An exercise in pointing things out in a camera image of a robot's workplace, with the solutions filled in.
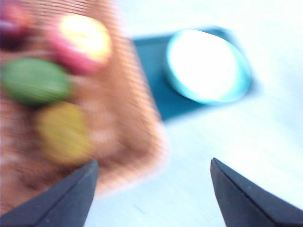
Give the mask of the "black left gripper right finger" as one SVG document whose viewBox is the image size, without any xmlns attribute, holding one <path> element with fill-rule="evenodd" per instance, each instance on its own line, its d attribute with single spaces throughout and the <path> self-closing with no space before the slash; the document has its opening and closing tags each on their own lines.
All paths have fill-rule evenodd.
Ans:
<svg viewBox="0 0 303 227">
<path fill-rule="evenodd" d="M 301 227 L 303 211 L 262 189 L 220 160 L 210 173 L 214 193 L 228 227 Z"/>
</svg>

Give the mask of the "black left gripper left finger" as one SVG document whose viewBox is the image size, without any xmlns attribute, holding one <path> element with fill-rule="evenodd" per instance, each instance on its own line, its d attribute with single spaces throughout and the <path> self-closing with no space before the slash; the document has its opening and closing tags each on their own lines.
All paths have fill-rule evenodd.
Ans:
<svg viewBox="0 0 303 227">
<path fill-rule="evenodd" d="M 98 179 L 92 160 L 44 193 L 0 217 L 2 227 L 82 227 L 91 207 Z"/>
</svg>

